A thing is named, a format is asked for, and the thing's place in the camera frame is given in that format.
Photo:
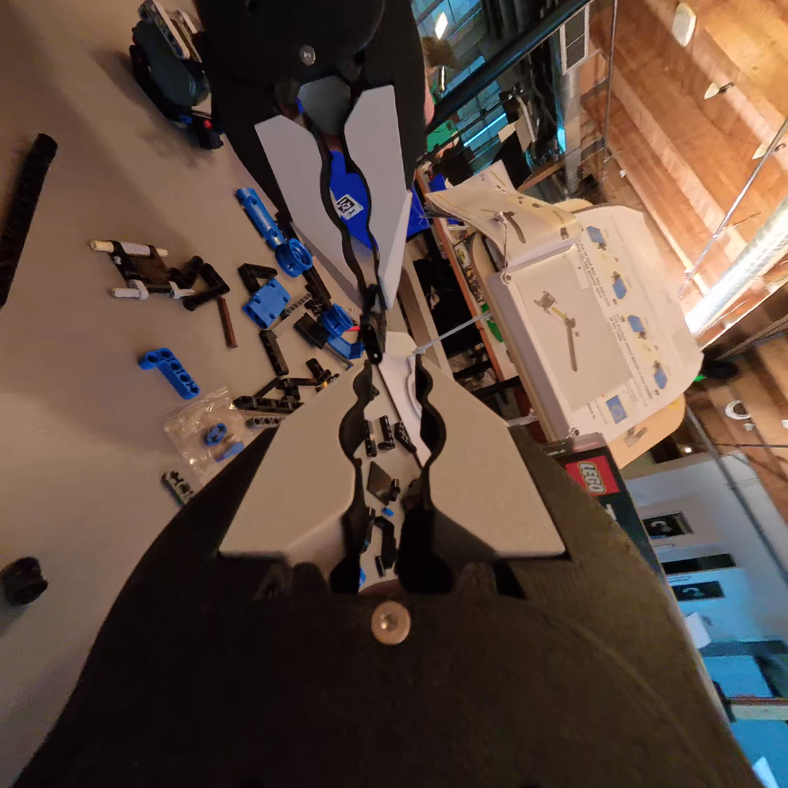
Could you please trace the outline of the black smooth flat panel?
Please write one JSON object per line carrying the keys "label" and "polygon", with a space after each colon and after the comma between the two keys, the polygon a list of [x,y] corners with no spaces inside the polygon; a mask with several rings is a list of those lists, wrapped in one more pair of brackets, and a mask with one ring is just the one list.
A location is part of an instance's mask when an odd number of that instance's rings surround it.
{"label": "black smooth flat panel", "polygon": [[327,329],[307,313],[295,321],[293,328],[302,339],[317,349],[323,349],[330,339]]}

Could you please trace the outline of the metal wire page holder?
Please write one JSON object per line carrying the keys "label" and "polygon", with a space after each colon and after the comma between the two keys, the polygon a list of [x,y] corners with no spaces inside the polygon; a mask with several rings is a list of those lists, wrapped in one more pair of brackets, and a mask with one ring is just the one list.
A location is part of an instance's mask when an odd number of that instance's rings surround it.
{"label": "metal wire page holder", "polygon": [[500,224],[504,233],[503,246],[500,251],[502,269],[499,273],[502,283],[506,286],[511,284],[511,274],[509,272],[509,255],[508,255],[508,238],[509,238],[509,225],[507,223],[507,216],[504,212],[498,211],[493,214],[495,221]]}

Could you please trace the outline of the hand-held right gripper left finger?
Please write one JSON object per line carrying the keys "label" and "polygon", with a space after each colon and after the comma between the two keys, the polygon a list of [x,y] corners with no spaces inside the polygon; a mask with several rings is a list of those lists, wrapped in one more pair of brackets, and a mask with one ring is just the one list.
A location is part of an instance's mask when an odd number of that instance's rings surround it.
{"label": "hand-held right gripper left finger", "polygon": [[284,419],[229,525],[227,557],[312,564],[338,593],[360,587],[353,526],[367,507],[360,450],[373,368],[341,374]]}

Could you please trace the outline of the black and blue model chassis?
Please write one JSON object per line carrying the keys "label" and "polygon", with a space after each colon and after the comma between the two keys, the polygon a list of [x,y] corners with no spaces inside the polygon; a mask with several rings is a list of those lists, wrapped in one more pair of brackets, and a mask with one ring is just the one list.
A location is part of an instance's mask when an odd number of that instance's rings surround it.
{"label": "black and blue model chassis", "polygon": [[137,14],[129,47],[136,84],[197,147],[220,149],[223,129],[202,64],[202,29],[187,11],[169,11],[159,2],[142,2]]}

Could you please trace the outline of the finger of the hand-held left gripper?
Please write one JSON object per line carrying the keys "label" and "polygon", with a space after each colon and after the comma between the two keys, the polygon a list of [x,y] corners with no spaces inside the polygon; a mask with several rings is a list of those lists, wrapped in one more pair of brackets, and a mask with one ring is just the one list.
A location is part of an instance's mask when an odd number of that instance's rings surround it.
{"label": "finger of the hand-held left gripper", "polygon": [[352,251],[347,231],[332,204],[324,175],[330,149],[322,130],[309,116],[291,120],[273,116],[254,125],[291,222],[309,250],[344,291],[360,291],[365,281],[346,260]]}
{"label": "finger of the hand-held left gripper", "polygon": [[378,276],[385,305],[391,309],[399,289],[411,208],[393,85],[360,94],[344,125],[344,140],[367,185],[360,218],[367,232],[365,243],[377,244]]}

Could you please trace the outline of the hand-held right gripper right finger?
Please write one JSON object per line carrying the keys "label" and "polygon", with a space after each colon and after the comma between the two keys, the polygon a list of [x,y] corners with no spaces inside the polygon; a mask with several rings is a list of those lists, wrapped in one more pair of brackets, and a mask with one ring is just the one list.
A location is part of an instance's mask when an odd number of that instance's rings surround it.
{"label": "hand-held right gripper right finger", "polygon": [[471,564],[566,554],[507,423],[431,362],[415,362],[428,458],[403,520],[397,575],[409,593],[453,590]]}

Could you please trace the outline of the blue storage bin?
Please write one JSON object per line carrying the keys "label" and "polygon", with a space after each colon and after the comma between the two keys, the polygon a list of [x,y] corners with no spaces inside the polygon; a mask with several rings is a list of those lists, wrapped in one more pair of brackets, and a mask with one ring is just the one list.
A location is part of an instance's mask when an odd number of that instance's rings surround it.
{"label": "blue storage bin", "polygon": [[[448,153],[458,152],[457,143],[460,139],[456,136],[456,126],[452,120],[443,123],[439,129],[428,135],[428,145],[438,146],[436,157],[432,164],[432,176],[429,181],[430,189],[442,191],[447,187],[450,176],[439,174],[438,165],[448,164]],[[351,238],[358,241],[367,249],[371,249],[371,240],[367,230],[367,215],[369,213],[369,198],[360,181],[360,177],[349,172],[344,155],[341,151],[332,151],[332,166],[330,171],[330,192],[334,198],[336,209],[348,228]],[[408,218],[406,239],[417,235],[428,228],[428,220],[424,206],[414,188],[411,189],[412,202]]]}

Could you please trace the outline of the black and grey brick assembly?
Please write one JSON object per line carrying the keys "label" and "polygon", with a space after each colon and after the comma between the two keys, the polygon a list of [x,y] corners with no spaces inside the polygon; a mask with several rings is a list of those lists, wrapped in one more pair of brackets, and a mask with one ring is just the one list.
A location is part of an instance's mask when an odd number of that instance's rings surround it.
{"label": "black and grey brick assembly", "polygon": [[107,254],[124,281],[124,286],[112,288],[114,300],[147,300],[161,295],[171,300],[184,300],[195,294],[194,285],[204,266],[195,256],[182,268],[165,263],[166,249],[150,244],[128,241],[89,241],[92,251]]}

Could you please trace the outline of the black short liftarm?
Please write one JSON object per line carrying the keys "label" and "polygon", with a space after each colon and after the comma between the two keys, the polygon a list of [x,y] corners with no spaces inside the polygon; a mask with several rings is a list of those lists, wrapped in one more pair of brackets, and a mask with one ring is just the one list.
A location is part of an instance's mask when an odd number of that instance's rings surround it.
{"label": "black short liftarm", "polygon": [[243,287],[250,296],[254,296],[263,286],[278,275],[276,269],[251,263],[242,264],[237,271]]}

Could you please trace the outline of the blue flat panel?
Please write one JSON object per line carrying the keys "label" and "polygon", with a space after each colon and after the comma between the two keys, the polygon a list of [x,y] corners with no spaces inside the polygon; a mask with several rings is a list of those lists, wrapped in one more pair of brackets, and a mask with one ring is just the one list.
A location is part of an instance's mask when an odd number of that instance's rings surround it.
{"label": "blue flat panel", "polygon": [[278,277],[265,282],[241,311],[260,330],[268,330],[290,304],[291,296]]}

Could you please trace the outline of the blue short liftarm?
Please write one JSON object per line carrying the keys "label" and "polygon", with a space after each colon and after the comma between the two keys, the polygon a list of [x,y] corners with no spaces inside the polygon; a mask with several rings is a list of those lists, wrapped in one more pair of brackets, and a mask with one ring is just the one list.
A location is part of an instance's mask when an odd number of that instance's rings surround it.
{"label": "blue short liftarm", "polygon": [[143,370],[159,371],[181,399],[195,399],[201,393],[195,380],[168,348],[149,350],[138,359],[137,363]]}

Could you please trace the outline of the blue rounded panel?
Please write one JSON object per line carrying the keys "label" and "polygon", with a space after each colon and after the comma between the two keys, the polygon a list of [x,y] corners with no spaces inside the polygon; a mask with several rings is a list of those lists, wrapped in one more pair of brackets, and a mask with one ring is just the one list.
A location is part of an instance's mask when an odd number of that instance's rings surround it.
{"label": "blue rounded panel", "polygon": [[251,223],[272,251],[286,244],[286,236],[253,188],[238,188],[235,196]]}

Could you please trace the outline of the grey desk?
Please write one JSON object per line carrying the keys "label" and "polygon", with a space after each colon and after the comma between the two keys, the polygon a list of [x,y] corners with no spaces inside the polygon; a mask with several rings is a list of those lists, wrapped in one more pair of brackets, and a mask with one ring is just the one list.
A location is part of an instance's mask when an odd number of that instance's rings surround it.
{"label": "grey desk", "polygon": [[[160,419],[172,387],[136,360],[175,351],[200,387],[251,393],[265,375],[239,314],[236,269],[273,264],[234,192],[232,147],[193,148],[128,64],[139,2],[2,2],[2,212],[39,133],[57,152],[2,308],[2,565],[36,557],[49,582],[2,613],[2,771],[21,769],[73,690],[121,586],[174,514],[160,475],[179,459]],[[114,300],[93,240],[193,255],[229,282],[241,348],[217,308]]]}

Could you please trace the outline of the printed task sheet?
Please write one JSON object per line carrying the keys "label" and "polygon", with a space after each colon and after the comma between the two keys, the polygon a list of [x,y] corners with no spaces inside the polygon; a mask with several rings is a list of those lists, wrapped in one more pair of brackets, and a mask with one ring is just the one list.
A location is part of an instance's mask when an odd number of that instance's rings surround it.
{"label": "printed task sheet", "polygon": [[645,215],[606,204],[575,218],[590,315],[571,311],[576,368],[570,381],[582,397],[573,426],[612,440],[678,399],[699,373],[702,353]]}

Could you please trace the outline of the black rectangular panel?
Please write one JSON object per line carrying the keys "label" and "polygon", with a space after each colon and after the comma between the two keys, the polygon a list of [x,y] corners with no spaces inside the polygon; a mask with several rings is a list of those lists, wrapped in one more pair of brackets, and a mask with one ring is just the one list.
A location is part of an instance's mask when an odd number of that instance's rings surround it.
{"label": "black rectangular panel", "polygon": [[274,374],[278,378],[287,378],[289,376],[289,366],[284,358],[275,333],[272,330],[260,330],[259,339],[270,361]]}

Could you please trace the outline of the clear zip bag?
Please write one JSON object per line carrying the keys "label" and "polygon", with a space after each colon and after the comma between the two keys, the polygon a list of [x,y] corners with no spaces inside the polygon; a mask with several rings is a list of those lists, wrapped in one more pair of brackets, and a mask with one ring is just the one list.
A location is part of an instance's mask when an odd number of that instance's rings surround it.
{"label": "clear zip bag", "polygon": [[218,446],[208,447],[202,439],[208,428],[219,422],[224,423],[228,428],[224,441],[242,441],[244,448],[256,437],[252,430],[245,427],[244,413],[235,409],[231,402],[228,388],[215,389],[188,400],[181,408],[169,412],[162,419],[165,434],[181,458],[184,475],[194,483],[196,489],[203,488],[236,458],[222,463],[214,461],[213,453]]}

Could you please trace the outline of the black angled liftarm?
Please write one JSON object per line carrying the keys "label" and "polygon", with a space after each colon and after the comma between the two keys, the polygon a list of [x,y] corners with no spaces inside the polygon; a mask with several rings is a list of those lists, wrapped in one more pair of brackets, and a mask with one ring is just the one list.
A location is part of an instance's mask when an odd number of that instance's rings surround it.
{"label": "black angled liftarm", "polygon": [[170,267],[167,273],[180,293],[176,299],[189,312],[230,293],[222,276],[198,255],[192,256],[181,268]]}

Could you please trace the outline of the black thin liftarm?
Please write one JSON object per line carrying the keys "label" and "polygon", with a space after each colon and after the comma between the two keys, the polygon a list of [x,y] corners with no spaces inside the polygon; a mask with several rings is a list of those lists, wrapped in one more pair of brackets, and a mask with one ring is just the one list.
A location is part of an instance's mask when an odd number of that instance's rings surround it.
{"label": "black thin liftarm", "polygon": [[48,134],[39,133],[16,174],[14,190],[2,221],[1,307],[8,301],[34,213],[56,155],[57,142]]}

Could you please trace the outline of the black long studless beam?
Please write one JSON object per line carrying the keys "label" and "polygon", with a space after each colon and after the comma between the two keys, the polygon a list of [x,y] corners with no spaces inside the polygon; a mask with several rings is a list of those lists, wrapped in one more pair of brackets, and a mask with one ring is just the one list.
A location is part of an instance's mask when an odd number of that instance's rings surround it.
{"label": "black long studless beam", "polygon": [[[286,239],[296,238],[301,241],[301,239],[298,237],[297,233],[293,229],[291,222],[286,221],[284,219],[284,214],[281,212],[277,214],[277,224],[279,225],[281,231],[284,233]],[[315,263],[312,269],[306,271],[305,274],[302,275],[302,277],[306,282],[307,291],[312,296],[311,300],[314,302],[313,311],[317,315],[322,314],[326,309],[330,308],[330,306],[332,305],[332,297]]]}

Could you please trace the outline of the black steel pole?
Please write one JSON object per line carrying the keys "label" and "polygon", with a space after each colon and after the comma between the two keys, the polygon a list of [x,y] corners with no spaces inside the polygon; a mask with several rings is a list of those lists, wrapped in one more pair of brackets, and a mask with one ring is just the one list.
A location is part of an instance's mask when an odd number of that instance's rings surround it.
{"label": "black steel pole", "polygon": [[426,127],[428,133],[445,123],[450,116],[496,81],[502,73],[520,62],[534,48],[543,44],[569,19],[583,11],[590,1],[566,1],[557,7],[531,29],[519,33],[512,41],[499,50],[490,60],[447,93],[435,106],[432,121]]}

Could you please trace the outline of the printed toy truck set box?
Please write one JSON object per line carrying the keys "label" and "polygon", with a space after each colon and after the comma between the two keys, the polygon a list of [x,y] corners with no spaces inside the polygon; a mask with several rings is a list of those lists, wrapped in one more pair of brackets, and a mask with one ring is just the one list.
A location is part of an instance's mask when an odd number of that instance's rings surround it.
{"label": "printed toy truck set box", "polygon": [[663,568],[655,555],[645,526],[637,514],[612,449],[601,433],[571,435],[542,445],[568,475],[603,507],[630,538],[656,576],[666,585]]}

